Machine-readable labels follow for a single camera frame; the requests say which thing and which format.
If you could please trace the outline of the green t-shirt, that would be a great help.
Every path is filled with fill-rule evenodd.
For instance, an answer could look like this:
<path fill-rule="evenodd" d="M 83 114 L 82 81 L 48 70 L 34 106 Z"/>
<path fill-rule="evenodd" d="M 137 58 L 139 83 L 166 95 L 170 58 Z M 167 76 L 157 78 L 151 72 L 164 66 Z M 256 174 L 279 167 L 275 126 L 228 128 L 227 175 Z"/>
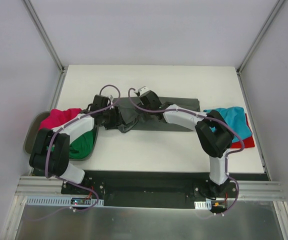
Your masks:
<path fill-rule="evenodd" d="M 69 158 L 80 161 L 91 154 L 97 131 L 88 131 L 74 140 L 69 146 Z"/>

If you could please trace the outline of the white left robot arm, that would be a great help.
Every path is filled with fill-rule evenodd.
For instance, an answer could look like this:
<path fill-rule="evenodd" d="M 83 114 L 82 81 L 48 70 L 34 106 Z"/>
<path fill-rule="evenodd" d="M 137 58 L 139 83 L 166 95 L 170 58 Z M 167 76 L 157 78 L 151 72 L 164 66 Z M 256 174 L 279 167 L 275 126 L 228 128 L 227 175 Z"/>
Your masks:
<path fill-rule="evenodd" d="M 56 177 L 70 182 L 74 191 L 80 195 L 86 194 L 90 183 L 86 180 L 86 172 L 70 163 L 70 145 L 85 133 L 103 125 L 104 115 L 116 104 L 109 97 L 97 94 L 87 109 L 76 108 L 76 114 L 71 119 L 55 127 L 40 128 L 29 165 L 44 171 L 46 178 Z"/>

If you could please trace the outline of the teal folded t-shirt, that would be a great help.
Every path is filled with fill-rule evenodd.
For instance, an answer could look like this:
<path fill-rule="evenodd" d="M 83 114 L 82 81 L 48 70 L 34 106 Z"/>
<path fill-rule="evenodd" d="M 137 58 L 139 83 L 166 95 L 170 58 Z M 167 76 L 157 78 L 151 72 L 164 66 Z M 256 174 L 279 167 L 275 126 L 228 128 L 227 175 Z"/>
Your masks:
<path fill-rule="evenodd" d="M 233 129 L 238 123 L 245 123 L 245 110 L 240 106 L 229 108 L 215 108 L 220 113 L 226 124 Z"/>

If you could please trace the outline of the magenta t-shirt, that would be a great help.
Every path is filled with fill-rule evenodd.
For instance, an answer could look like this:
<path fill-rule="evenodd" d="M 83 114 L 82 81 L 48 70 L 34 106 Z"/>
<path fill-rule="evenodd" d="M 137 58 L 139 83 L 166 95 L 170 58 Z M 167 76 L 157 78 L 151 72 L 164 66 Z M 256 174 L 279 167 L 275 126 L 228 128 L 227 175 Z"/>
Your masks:
<path fill-rule="evenodd" d="M 81 111 L 81 108 L 69 108 L 67 110 L 52 109 L 50 115 L 40 123 L 39 130 L 59 127 L 74 119 Z"/>

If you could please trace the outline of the grey t-shirt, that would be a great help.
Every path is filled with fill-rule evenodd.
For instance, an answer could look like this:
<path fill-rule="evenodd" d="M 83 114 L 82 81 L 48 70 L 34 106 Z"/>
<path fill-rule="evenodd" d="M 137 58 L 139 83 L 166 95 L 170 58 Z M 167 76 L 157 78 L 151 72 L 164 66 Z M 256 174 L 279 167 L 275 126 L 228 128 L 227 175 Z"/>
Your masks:
<path fill-rule="evenodd" d="M 160 97 L 161 103 L 173 103 L 181 108 L 188 109 L 190 111 L 199 112 L 200 101 L 197 98 L 178 98 L 178 97 Z M 104 125 L 105 130 L 118 130 L 121 133 L 127 133 L 130 130 L 134 131 L 160 131 L 160 132 L 190 132 L 191 130 L 177 125 L 166 123 L 163 120 L 159 120 L 157 116 L 149 114 L 147 112 L 141 112 L 134 107 L 131 103 L 133 101 L 139 107 L 143 107 L 138 97 L 120 98 L 119 102 L 115 106 L 116 116 L 115 119 Z"/>

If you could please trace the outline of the aluminium frame post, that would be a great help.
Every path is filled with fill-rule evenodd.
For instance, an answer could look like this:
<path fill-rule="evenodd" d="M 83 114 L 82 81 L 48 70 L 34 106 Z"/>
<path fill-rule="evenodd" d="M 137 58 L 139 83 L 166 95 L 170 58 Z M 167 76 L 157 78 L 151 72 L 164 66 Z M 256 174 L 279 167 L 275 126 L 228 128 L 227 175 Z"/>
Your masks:
<path fill-rule="evenodd" d="M 22 0 L 21 1 L 28 13 L 28 15 L 30 16 L 41 40 L 44 43 L 44 46 L 46 47 L 48 53 L 50 54 L 53 62 L 55 63 L 56 67 L 58 68 L 58 70 L 63 73 L 65 71 L 65 66 L 63 65 L 62 61 L 60 60 L 59 55 L 57 54 L 54 45 L 52 44 L 51 39 L 49 38 L 47 31 L 44 28 L 44 25 L 37 13 L 37 11 L 35 10 L 35 7 L 32 3 L 31 0 Z"/>
<path fill-rule="evenodd" d="M 246 65 L 250 61 L 251 57 L 256 52 L 258 46 L 260 45 L 261 41 L 266 36 L 267 32 L 269 31 L 271 25 L 277 18 L 278 14 L 284 7 L 287 0 L 277 0 L 275 4 L 273 5 L 271 11 L 269 12 L 267 18 L 265 19 L 263 25 L 261 26 L 259 32 L 257 33 L 256 37 L 254 38 L 252 44 L 250 45 L 250 48 L 248 49 L 247 53 L 245 54 L 244 58 L 242 59 L 241 64 L 236 69 L 236 73 L 238 76 L 241 75 L 243 70 L 245 69 Z"/>

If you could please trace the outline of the right aluminium frame post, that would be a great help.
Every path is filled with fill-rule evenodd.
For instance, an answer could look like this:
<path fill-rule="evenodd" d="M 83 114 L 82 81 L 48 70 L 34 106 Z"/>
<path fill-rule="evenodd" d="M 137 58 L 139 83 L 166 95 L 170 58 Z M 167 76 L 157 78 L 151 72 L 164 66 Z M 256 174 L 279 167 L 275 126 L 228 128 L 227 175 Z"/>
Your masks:
<path fill-rule="evenodd" d="M 243 70 L 245 69 L 246 65 L 250 61 L 251 57 L 256 52 L 258 46 L 260 45 L 261 41 L 266 36 L 267 32 L 269 31 L 271 25 L 277 18 L 278 14 L 284 7 L 287 0 L 277 0 L 275 4 L 273 5 L 271 11 L 269 12 L 267 18 L 265 19 L 263 25 L 261 26 L 259 32 L 257 33 L 256 37 L 254 38 L 252 44 L 250 45 L 250 48 L 248 49 L 247 53 L 245 54 L 244 58 L 242 59 L 241 64 L 236 69 L 236 73 L 238 76 L 241 75 Z"/>

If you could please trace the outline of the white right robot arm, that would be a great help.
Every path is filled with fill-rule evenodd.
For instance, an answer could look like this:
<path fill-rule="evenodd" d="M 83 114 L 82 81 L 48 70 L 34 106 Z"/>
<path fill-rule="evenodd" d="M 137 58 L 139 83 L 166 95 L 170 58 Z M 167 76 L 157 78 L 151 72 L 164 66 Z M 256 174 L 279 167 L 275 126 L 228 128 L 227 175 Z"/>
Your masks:
<path fill-rule="evenodd" d="M 210 165 L 207 186 L 200 187 L 199 193 L 213 200 L 225 194 L 230 183 L 227 153 L 234 134 L 220 113 L 216 110 L 209 113 L 192 111 L 172 102 L 162 103 L 158 95 L 145 86 L 134 93 L 141 102 L 135 106 L 137 109 L 167 124 L 196 131 L 202 149 L 209 156 Z"/>

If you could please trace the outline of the left aluminium frame post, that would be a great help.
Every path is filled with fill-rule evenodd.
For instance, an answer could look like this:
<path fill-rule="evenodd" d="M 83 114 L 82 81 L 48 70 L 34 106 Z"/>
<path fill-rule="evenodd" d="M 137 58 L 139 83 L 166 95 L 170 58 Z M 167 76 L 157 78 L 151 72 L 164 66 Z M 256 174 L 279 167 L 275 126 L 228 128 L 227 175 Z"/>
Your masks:
<path fill-rule="evenodd" d="M 58 70 L 63 73 L 65 71 L 65 66 L 63 65 L 62 61 L 60 60 L 59 55 L 57 54 L 54 45 L 52 44 L 51 39 L 49 38 L 47 31 L 44 28 L 44 25 L 37 13 L 37 11 L 35 10 L 35 7 L 32 3 L 31 0 L 22 0 L 21 1 L 28 13 L 28 15 L 30 16 L 41 40 L 44 43 L 44 46 L 46 47 L 48 53 L 50 54 L 53 62 L 55 63 L 56 67 L 58 68 Z"/>

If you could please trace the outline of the red folded t-shirt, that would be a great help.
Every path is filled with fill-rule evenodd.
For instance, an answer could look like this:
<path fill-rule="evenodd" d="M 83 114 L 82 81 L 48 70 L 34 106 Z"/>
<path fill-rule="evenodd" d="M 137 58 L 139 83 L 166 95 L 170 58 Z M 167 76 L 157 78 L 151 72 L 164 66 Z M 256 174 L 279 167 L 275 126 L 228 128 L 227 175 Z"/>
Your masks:
<path fill-rule="evenodd" d="M 241 137 L 244 148 L 254 148 L 255 147 L 255 141 L 253 137 L 253 132 L 250 128 L 248 116 L 245 113 L 245 123 L 238 123 L 236 126 L 233 127 L 233 130 Z"/>

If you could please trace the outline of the grey plastic bin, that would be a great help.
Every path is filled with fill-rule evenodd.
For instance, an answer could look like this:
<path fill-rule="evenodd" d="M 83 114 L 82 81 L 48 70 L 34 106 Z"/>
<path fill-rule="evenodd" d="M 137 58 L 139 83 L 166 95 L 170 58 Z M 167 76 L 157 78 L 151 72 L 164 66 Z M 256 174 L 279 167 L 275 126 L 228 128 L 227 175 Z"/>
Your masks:
<path fill-rule="evenodd" d="M 40 113 L 32 122 L 29 130 L 28 130 L 28 133 L 26 135 L 26 139 L 24 141 L 24 150 L 28 153 L 28 154 L 31 154 L 32 153 L 32 150 L 33 150 L 33 146 L 34 146 L 34 143 L 35 143 L 35 140 L 36 140 L 36 137 L 37 137 L 37 133 L 39 131 L 39 127 L 40 127 L 40 124 L 43 120 L 45 120 L 49 115 L 50 115 L 50 112 L 51 111 L 45 111 L 45 112 L 42 112 Z M 95 136 L 95 139 L 94 139 L 94 146 L 93 146 L 93 150 L 92 152 L 90 153 L 90 155 L 88 155 L 86 158 L 84 159 L 81 159 L 81 160 L 74 160 L 74 159 L 71 159 L 72 161 L 85 161 L 88 157 L 91 156 L 91 154 L 93 153 L 94 151 L 94 148 L 95 148 L 95 144 L 96 144 L 96 140 L 97 140 L 97 135 L 98 135 L 98 129 L 97 128 L 94 128 L 93 130 L 96 130 L 96 136 Z"/>

